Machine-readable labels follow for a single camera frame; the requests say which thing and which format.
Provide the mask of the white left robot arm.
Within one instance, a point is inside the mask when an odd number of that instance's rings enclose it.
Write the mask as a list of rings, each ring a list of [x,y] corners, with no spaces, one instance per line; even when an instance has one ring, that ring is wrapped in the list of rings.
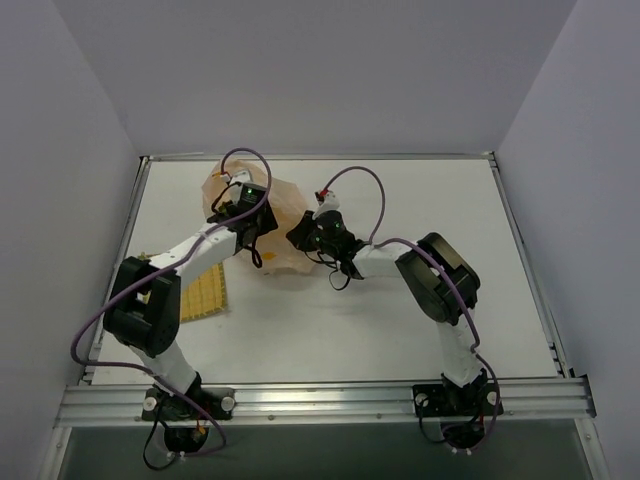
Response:
[[[119,266],[103,326],[133,351],[162,389],[166,408],[179,419],[194,417],[202,405],[192,385],[198,373],[185,359],[176,337],[182,291],[212,266],[247,250],[255,267],[263,266],[260,236],[277,229],[268,189],[232,182],[229,201],[194,235],[149,260],[125,259]]]

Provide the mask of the translucent banana print plastic bag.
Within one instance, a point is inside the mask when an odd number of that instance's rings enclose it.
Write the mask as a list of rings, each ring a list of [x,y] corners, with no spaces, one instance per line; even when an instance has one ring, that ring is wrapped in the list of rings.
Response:
[[[202,209],[208,217],[212,214],[211,205],[222,193],[226,182],[221,178],[220,163],[209,173],[201,187]],[[231,159],[225,163],[224,170],[229,174],[236,174],[242,170],[248,170],[251,179],[258,185],[266,186],[267,174],[259,162]],[[270,206],[275,215],[278,228],[261,236],[257,240],[257,251],[263,261],[260,269],[264,274],[295,273],[308,275],[314,268],[304,253],[296,250],[286,239],[286,234],[298,225],[305,212],[308,210],[308,202],[303,197],[295,183],[272,177],[271,189],[268,197]]]

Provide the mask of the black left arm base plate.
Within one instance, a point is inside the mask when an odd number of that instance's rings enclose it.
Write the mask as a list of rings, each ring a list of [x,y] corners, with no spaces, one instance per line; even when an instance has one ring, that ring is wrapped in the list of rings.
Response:
[[[231,389],[205,389],[189,393],[191,402],[205,410],[215,420],[229,420],[236,406],[234,391]],[[152,421],[160,413],[164,421],[186,421],[204,419],[204,415],[184,399],[152,386],[145,392],[140,417],[143,421]]]

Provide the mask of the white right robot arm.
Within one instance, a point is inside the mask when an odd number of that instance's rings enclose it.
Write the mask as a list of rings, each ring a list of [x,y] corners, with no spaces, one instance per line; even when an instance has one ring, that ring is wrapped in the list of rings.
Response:
[[[444,400],[455,412],[480,400],[476,382],[488,368],[478,358],[480,337],[473,320],[479,276],[438,233],[413,243],[395,238],[369,244],[348,231],[342,215],[330,210],[304,213],[286,234],[300,252],[315,253],[349,281],[397,278],[404,281],[421,311],[437,324],[443,361]]]

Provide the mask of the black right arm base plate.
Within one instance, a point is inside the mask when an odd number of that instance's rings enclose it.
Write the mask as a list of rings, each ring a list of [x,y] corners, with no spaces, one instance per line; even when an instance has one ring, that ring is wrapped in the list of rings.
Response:
[[[495,385],[457,387],[426,383],[412,386],[414,411],[424,418],[491,416],[495,411]]]

